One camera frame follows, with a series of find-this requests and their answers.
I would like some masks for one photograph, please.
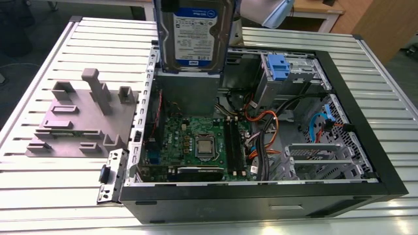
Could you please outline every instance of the green circuit board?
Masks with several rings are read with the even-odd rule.
[[[227,155],[223,133],[221,118],[172,117],[166,119],[164,127],[162,149],[158,153],[148,152],[149,158],[157,155],[158,164],[150,166],[150,181],[164,182],[166,177],[166,168],[164,166],[213,166],[224,169],[224,181],[245,181],[247,176],[228,175],[227,173]],[[239,122],[239,132],[244,133],[249,130],[249,123]],[[202,159],[196,157],[196,140],[200,136],[213,139],[213,157]]]

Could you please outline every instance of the ram slot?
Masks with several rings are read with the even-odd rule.
[[[224,146],[227,153],[227,166],[228,174],[232,174],[235,170],[235,161],[233,161],[233,148],[232,148],[232,137],[231,137],[231,121],[223,121],[223,135],[224,135]]]
[[[237,121],[231,121],[231,137],[232,137],[232,148],[233,148],[233,162],[235,171],[243,172],[243,157],[241,157],[241,147],[240,147],[240,134],[237,130]]]

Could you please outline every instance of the gray plastic part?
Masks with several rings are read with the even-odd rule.
[[[109,115],[112,113],[112,108],[108,103],[108,89],[105,85],[101,85],[98,82],[98,70],[97,69],[84,69],[81,74],[82,81],[86,81],[89,84],[90,92],[94,101],[100,107],[102,115]]]
[[[84,132],[84,136],[86,139],[101,140],[104,137],[104,134],[102,134],[101,130],[97,130],[96,132]]]
[[[134,103],[133,93],[129,87],[120,87],[117,96],[118,96],[120,104]]]
[[[54,120],[46,120],[44,122],[45,128],[53,128],[53,129],[72,129],[72,122],[70,121],[54,121]]]
[[[57,105],[53,106],[50,112],[54,114],[76,114],[78,113],[78,108],[74,105]]]
[[[82,153],[100,153],[101,149],[96,142],[80,142],[80,151]]]
[[[48,153],[52,147],[44,141],[33,141],[28,145],[28,151],[32,153]]]
[[[74,90],[68,93],[69,100],[53,100],[49,111],[45,114],[45,121],[69,121],[72,128],[60,127],[44,128],[40,125],[36,129],[32,142],[45,141],[53,149],[52,151],[29,151],[33,149],[28,146],[28,157],[88,157],[106,158],[109,151],[126,145],[133,113],[136,110],[137,91],[132,92],[133,103],[120,103],[118,89],[109,91],[112,113],[102,115],[100,107],[93,102],[89,90]],[[54,107],[77,107],[78,112],[53,112]],[[81,142],[94,142],[101,149],[100,152],[81,151],[78,149]]]
[[[114,142],[112,141],[110,137],[105,135],[102,140],[102,147],[106,149],[106,151],[112,151],[114,149],[124,148],[125,145],[121,142],[118,135],[116,135]]]
[[[74,90],[69,82],[56,82],[52,88],[52,94],[57,100],[70,100],[69,93],[73,93]]]

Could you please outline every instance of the metal bracket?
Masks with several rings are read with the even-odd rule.
[[[102,165],[100,171],[98,181],[101,182],[101,185],[96,201],[97,204],[120,204],[118,194],[122,183],[126,158],[128,152],[121,148],[109,152],[106,163]]]

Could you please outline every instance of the floor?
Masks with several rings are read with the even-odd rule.
[[[80,15],[132,19],[130,9],[125,6],[58,3],[58,11],[52,12],[46,2],[33,1],[29,8],[34,17],[34,25],[29,26],[25,31],[33,50],[28,55],[18,58],[10,58],[0,53],[0,73],[6,79],[5,83],[0,84],[0,129],[36,75],[69,17]],[[418,106],[418,61],[405,57],[400,51],[388,62],[387,70],[412,103]]]

